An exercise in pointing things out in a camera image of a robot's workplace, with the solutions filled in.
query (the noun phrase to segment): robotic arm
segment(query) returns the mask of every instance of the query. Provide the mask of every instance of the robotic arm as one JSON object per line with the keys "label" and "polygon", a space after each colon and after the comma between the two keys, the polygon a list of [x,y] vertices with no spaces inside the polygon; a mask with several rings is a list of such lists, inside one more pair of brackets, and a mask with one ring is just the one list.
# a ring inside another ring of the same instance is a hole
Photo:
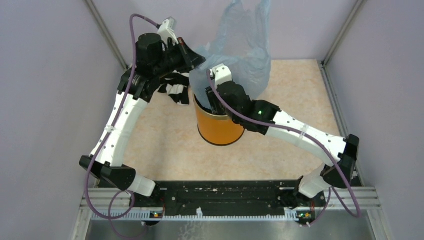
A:
{"label": "robotic arm", "polygon": [[156,187],[155,182],[136,174],[135,169],[123,164],[124,152],[137,119],[159,88],[160,79],[174,71],[188,73],[205,61],[205,58],[193,52],[181,37],[175,36],[174,27],[175,20],[170,17],[162,22],[157,34],[146,33],[138,38],[136,66],[132,66],[135,68],[135,75],[120,116],[112,126],[123,100],[131,69],[121,77],[113,111],[99,142],[89,156],[82,156],[79,161],[80,166],[88,169],[95,152],[106,134],[110,133],[106,145],[95,159],[91,173],[122,191],[130,190],[146,197],[152,195]]}
{"label": "robotic arm", "polygon": [[[342,181],[342,177],[336,171],[333,162],[323,149],[304,136],[307,134],[322,143],[349,181],[352,179],[357,160],[359,146],[359,138],[357,136],[349,135],[347,138],[343,138],[341,136],[330,135],[291,117],[286,112],[280,110],[278,106],[268,101],[251,100],[243,87],[233,81],[230,69],[223,64],[211,69],[210,74],[211,78],[215,80],[214,86],[217,92],[231,108],[243,116],[269,123],[271,126],[258,125],[233,114],[233,112],[229,111],[220,103],[211,87],[208,87],[206,94],[214,114],[227,114],[234,123],[243,126],[248,131],[282,139],[312,153],[322,160],[323,164],[319,168],[306,176],[302,176],[298,180],[294,191],[295,198],[304,198],[301,196],[303,195],[311,199],[329,187],[347,188]],[[287,126],[298,130],[301,134],[272,127],[272,125]]]}

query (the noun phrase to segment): marble-patterned surface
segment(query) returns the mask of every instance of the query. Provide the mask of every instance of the marble-patterned surface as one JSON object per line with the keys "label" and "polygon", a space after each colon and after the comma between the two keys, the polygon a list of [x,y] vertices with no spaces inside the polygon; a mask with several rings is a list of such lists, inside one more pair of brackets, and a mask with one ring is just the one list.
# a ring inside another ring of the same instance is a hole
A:
{"label": "marble-patterned surface", "polygon": [[[259,99],[310,126],[339,133],[316,60],[273,60]],[[297,179],[321,164],[290,143],[247,131],[230,146],[210,145],[198,133],[190,100],[179,106],[166,94],[155,94],[132,132],[124,163],[156,181]]]}

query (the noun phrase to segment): blue plastic bag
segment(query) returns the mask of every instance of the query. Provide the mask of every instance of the blue plastic bag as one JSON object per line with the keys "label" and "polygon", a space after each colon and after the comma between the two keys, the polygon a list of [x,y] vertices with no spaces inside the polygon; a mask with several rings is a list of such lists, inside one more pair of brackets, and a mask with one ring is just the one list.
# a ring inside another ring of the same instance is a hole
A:
{"label": "blue plastic bag", "polygon": [[211,108],[205,92],[209,87],[206,70],[219,64],[229,67],[233,81],[242,85],[251,99],[259,97],[267,88],[271,71],[270,6],[271,0],[261,0],[252,12],[244,10],[241,0],[233,0],[221,17],[215,40],[209,47],[195,50],[206,61],[190,72],[189,81],[203,107]]}

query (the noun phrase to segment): gray floor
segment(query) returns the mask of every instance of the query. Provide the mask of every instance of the gray floor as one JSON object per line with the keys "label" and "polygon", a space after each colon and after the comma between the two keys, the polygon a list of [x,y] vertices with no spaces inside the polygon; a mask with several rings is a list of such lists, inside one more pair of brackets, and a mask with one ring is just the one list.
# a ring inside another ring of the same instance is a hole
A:
{"label": "gray floor", "polygon": [[[136,236],[144,229],[140,222],[115,221],[125,236]],[[374,240],[368,216],[360,219],[344,211],[327,211],[311,228],[295,222],[160,222],[148,227],[143,240]],[[91,221],[86,240],[118,240],[107,220]]]}

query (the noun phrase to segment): white wall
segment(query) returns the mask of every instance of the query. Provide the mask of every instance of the white wall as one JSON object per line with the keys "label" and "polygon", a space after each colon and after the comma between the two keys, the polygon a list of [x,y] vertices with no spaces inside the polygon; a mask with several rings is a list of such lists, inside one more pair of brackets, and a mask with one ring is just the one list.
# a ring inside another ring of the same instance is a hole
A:
{"label": "white wall", "polygon": [[423,239],[424,1],[368,1],[329,65],[395,239]]}
{"label": "white wall", "polygon": [[68,239],[122,70],[82,0],[1,1],[0,56],[0,239]]}
{"label": "white wall", "polygon": [[[137,13],[157,23],[177,20],[175,33],[195,49],[215,38],[224,9],[232,0],[94,0],[127,63],[131,61],[128,16]],[[244,0],[254,10],[259,0]],[[356,0],[274,0],[269,18],[269,50],[273,59],[323,60]],[[136,36],[156,32],[137,20]]]}

